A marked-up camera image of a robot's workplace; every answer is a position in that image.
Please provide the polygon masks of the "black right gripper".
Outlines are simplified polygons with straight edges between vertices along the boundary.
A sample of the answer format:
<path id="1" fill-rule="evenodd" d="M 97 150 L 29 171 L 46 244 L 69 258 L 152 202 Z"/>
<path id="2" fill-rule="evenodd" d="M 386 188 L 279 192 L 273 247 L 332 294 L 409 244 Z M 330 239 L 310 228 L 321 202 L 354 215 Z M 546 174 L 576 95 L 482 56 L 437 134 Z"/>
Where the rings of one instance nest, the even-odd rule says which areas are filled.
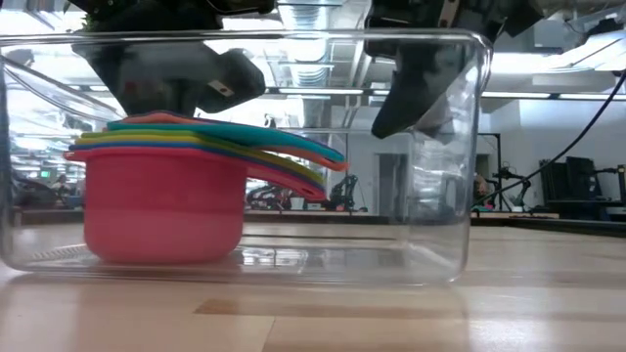
<path id="1" fill-rule="evenodd" d="M 364 26 L 460 28 L 495 40 L 495 0 L 371 0 Z M 464 45 L 397 46 L 389 92 L 371 132 L 385 139 L 418 123 L 468 63 Z"/>

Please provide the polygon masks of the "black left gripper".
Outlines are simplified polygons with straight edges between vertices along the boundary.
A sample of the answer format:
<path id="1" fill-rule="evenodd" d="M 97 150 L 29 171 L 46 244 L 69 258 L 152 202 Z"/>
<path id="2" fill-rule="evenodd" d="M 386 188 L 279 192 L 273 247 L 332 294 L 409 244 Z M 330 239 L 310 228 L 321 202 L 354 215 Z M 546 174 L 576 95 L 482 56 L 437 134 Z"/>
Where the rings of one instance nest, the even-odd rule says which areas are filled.
<path id="1" fill-rule="evenodd" d="M 100 17 L 98 30 L 220 30 L 223 18 L 268 14 L 274 0 L 68 0 Z M 261 96 L 262 71 L 241 49 L 219 54 L 201 41 L 75 44 L 127 115 L 169 111 L 217 113 Z"/>

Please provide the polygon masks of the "green measuring cup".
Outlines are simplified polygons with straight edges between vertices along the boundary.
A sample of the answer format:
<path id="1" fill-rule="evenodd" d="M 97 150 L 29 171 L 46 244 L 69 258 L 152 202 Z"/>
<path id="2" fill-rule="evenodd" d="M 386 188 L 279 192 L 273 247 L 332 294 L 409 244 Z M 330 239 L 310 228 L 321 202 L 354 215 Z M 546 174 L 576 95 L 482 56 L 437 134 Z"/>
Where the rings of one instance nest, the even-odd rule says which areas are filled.
<path id="1" fill-rule="evenodd" d="M 83 133 L 79 138 L 81 137 L 85 137 L 85 138 L 97 138 L 97 137 L 104 137 L 106 134 L 109 135 L 159 135 L 159 136 L 165 136 L 165 137 L 200 137 L 200 138 L 214 138 L 214 139 L 218 139 L 215 137 L 209 137 L 209 136 L 204 136 L 202 134 L 196 133 L 196 132 L 191 132 L 191 131 L 169 131 L 169 130 L 154 130 L 154 129 L 140 129 L 140 130 L 114 130 L 114 131 L 107 131 L 107 132 L 98 132 L 98 133 Z"/>

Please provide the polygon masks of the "yellow measuring cup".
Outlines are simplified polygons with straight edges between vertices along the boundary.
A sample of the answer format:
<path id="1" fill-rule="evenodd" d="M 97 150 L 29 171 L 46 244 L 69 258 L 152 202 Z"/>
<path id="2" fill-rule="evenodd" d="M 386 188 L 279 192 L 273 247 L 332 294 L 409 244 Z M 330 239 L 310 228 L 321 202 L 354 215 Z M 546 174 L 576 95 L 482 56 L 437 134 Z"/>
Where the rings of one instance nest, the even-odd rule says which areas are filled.
<path id="1" fill-rule="evenodd" d="M 317 172 L 302 166 L 294 161 L 258 151 L 253 148 L 237 145 L 231 142 L 214 138 L 200 137 L 165 137 L 159 135 L 109 135 L 97 138 L 81 137 L 74 141 L 70 147 L 72 150 L 83 150 L 96 147 L 166 147 L 166 148 L 195 148 L 213 153 L 225 153 L 236 157 L 246 157 L 252 161 L 263 161 L 271 166 L 281 166 L 289 171 L 309 178 L 311 181 L 322 185 L 324 178 Z"/>

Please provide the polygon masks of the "medium blue measuring cup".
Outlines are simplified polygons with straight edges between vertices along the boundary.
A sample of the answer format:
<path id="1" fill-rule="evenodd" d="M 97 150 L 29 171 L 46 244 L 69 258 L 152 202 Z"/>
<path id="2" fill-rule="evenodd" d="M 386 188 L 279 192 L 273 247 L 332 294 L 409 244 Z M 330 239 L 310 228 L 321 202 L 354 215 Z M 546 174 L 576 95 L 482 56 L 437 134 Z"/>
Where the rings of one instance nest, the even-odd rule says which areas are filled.
<path id="1" fill-rule="evenodd" d="M 293 161 L 250 148 L 205 146 L 191 142 L 121 141 L 91 144 L 74 144 L 64 153 L 64 158 L 87 162 L 91 156 L 103 155 L 161 155 L 198 157 L 202 160 L 229 164 L 246 170 L 246 177 L 275 183 L 289 188 L 305 198 L 325 197 L 323 178 L 316 172 Z"/>

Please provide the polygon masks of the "cyan measuring cup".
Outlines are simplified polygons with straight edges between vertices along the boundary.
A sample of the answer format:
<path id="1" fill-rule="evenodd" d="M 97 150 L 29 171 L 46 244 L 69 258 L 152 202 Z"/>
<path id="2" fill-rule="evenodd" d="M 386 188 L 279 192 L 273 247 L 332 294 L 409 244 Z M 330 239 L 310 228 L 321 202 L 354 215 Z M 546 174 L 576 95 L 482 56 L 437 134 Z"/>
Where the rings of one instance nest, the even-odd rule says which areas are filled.
<path id="1" fill-rule="evenodd" d="M 109 122 L 110 130 L 172 130 L 191 131 L 210 137 L 224 139 L 249 147 L 293 147 L 319 154 L 326 159 L 344 162 L 345 157 L 335 149 L 303 136 L 277 129 L 262 128 L 230 122 L 219 123 L 125 123 Z"/>

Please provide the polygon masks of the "red measuring cup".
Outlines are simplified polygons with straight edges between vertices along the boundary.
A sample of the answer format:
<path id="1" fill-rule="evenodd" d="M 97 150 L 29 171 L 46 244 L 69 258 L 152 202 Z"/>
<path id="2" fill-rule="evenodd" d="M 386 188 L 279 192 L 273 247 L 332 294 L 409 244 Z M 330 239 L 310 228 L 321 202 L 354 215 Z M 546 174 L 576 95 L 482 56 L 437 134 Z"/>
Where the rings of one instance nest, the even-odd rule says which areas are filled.
<path id="1" fill-rule="evenodd" d="M 303 173 L 189 148 L 115 147 L 70 151 L 86 164 L 84 239 L 115 263 L 219 260 L 243 235 L 247 178 L 312 200 L 324 188 Z"/>

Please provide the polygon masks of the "clear plastic bin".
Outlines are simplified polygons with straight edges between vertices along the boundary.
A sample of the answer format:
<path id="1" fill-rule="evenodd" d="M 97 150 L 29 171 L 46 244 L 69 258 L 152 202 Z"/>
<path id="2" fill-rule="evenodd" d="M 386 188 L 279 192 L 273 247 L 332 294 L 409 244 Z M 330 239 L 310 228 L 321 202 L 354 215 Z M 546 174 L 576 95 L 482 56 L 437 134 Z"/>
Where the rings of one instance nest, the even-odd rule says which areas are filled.
<path id="1" fill-rule="evenodd" d="M 415 126 L 385 139 L 372 125 L 396 63 L 372 58 L 367 40 L 471 46 L 468 65 Z M 265 92 L 221 112 L 127 115 L 75 44 L 201 41 L 241 49 L 262 71 Z M 479 99 L 491 59 L 487 40 L 459 29 L 341 29 L 55 33 L 0 36 L 0 259 L 31 273 L 250 283 L 374 286 L 449 282 L 468 257 Z M 84 239 L 86 164 L 64 153 L 109 122 L 230 122 L 317 141 L 337 162 L 293 147 L 251 147 L 324 178 L 312 200 L 247 178 L 245 208 L 332 211 L 324 205 L 346 175 L 358 177 L 355 207 L 404 225 L 248 222 L 227 256 L 209 262 L 105 261 Z"/>

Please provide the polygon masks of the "person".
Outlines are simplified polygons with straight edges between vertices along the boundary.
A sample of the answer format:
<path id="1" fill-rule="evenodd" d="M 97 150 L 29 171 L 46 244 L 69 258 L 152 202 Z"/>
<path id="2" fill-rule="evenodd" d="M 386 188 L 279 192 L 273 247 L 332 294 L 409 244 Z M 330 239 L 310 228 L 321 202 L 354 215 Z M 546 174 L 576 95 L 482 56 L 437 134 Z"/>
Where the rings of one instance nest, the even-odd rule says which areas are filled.
<path id="1" fill-rule="evenodd" d="M 476 173 L 473 181 L 473 204 L 485 206 L 489 204 L 488 195 L 490 194 L 489 184 L 485 178 Z"/>

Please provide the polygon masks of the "black background workstation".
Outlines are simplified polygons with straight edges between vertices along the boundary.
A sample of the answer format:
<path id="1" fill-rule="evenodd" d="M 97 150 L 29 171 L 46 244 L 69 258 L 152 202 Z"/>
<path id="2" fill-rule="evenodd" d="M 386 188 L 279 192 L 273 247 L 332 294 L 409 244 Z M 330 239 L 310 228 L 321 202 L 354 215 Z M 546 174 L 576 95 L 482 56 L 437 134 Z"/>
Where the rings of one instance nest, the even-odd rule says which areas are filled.
<path id="1" fill-rule="evenodd" d="M 567 156 L 565 162 L 539 161 L 545 206 L 561 219 L 609 221 L 608 210 L 626 207 L 626 165 L 597 169 L 590 158 Z M 619 193 L 603 193 L 600 174 L 616 177 Z"/>

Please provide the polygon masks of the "wooden background table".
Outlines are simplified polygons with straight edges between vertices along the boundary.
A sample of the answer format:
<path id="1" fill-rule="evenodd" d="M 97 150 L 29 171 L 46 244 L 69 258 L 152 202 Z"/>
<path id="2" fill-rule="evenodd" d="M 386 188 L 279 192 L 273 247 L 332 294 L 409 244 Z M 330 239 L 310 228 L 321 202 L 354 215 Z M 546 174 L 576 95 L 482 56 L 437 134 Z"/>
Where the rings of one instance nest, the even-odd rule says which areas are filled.
<path id="1" fill-rule="evenodd" d="M 349 225 L 405 224 L 405 221 L 367 212 L 247 210 L 244 218 L 248 222 Z M 473 227 L 511 227 L 626 239 L 626 222 L 557 219 L 549 217 L 548 213 L 531 216 L 509 212 L 474 212 L 470 215 L 470 224 Z"/>

